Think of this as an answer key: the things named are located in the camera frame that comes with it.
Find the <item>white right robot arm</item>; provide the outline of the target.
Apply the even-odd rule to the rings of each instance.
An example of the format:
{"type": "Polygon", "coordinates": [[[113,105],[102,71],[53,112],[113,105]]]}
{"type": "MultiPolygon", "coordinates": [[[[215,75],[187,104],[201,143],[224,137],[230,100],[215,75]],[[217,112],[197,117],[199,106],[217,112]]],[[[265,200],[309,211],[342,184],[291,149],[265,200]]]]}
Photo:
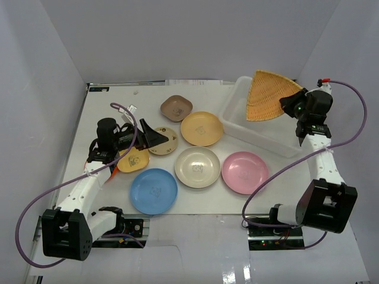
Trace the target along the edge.
{"type": "Polygon", "coordinates": [[[275,236],[283,235],[289,225],[341,233],[355,205],[357,190],[345,183],[329,148],[331,133],[325,120],[333,103],[331,92],[331,86],[324,83],[311,91],[302,89],[280,99],[283,111],[297,119],[300,147],[312,157],[307,159],[310,184],[299,201],[276,204],[270,210],[276,216],[267,221],[267,227],[275,236]]]}

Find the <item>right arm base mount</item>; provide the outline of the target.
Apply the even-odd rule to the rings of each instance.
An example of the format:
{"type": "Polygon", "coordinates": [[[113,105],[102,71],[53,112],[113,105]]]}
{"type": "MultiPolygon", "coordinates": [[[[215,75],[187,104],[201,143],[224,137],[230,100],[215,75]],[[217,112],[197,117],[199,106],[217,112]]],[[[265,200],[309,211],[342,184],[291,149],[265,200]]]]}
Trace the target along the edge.
{"type": "Polygon", "coordinates": [[[304,247],[303,231],[297,228],[266,228],[249,225],[246,229],[250,251],[301,250],[304,247]]]}

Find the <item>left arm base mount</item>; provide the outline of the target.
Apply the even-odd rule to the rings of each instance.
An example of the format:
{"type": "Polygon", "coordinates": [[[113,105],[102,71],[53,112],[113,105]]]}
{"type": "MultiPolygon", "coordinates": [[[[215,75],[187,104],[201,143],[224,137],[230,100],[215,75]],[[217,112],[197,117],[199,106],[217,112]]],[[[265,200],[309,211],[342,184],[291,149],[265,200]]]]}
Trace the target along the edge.
{"type": "MultiPolygon", "coordinates": [[[[128,234],[136,239],[144,246],[149,235],[150,221],[141,218],[125,219],[123,231],[121,234],[128,234]]],[[[130,237],[110,237],[100,238],[92,245],[94,248],[101,249],[142,249],[135,240],[130,237]]]]}

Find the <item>blue round plate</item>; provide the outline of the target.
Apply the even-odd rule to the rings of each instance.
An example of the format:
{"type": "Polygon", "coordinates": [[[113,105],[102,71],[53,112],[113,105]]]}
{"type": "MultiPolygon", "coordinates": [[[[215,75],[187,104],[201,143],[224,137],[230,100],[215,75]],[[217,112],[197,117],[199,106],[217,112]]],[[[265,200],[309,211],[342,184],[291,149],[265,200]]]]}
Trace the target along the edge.
{"type": "Polygon", "coordinates": [[[153,168],[141,172],[130,186],[129,197],[136,210],[146,215],[159,215],[176,201],[178,185],[171,173],[153,168]]]}

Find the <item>woven bamboo fan-shaped tray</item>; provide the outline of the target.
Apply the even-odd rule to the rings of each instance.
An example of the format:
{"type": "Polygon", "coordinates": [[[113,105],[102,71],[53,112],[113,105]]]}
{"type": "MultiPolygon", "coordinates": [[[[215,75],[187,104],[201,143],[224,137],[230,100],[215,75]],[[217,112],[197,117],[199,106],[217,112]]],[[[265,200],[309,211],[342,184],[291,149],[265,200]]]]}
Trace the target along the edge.
{"type": "Polygon", "coordinates": [[[256,70],[246,103],[247,121],[268,121],[284,113],[280,99],[301,91],[295,81],[277,73],[256,70]]]}

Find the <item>pink round plate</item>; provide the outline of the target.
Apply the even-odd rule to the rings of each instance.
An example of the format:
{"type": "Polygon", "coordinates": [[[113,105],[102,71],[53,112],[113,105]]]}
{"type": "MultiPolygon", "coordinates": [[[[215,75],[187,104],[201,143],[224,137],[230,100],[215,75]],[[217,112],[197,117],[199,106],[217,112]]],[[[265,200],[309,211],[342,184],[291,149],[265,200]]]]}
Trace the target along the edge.
{"type": "Polygon", "coordinates": [[[232,191],[250,195],[269,178],[269,168],[256,154],[238,151],[224,160],[221,175],[232,191]]]}

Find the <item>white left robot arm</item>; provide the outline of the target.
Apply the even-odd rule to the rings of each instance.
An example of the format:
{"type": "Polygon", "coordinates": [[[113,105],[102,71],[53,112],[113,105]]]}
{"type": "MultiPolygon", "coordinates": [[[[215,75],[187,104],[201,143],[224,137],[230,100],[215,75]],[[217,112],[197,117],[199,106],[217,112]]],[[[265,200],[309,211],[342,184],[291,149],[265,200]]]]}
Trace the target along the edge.
{"type": "Polygon", "coordinates": [[[169,139],[140,120],[141,130],[131,123],[120,126],[113,118],[97,123],[97,138],[89,147],[83,178],[55,208],[47,209],[41,218],[43,253],[48,257],[84,261],[94,241],[110,233],[124,232],[123,211],[104,206],[91,213],[91,206],[106,181],[112,176],[120,153],[145,150],[169,139]]]}

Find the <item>cream round plate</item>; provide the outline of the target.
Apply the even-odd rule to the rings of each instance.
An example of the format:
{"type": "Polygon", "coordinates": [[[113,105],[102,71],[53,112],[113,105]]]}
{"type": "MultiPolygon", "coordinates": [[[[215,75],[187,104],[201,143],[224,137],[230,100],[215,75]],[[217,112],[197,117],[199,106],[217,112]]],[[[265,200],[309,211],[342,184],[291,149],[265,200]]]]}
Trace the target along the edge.
{"type": "Polygon", "coordinates": [[[184,185],[202,189],[212,185],[219,178],[221,163],[212,150],[193,146],[179,154],[174,170],[177,178],[184,185]]]}

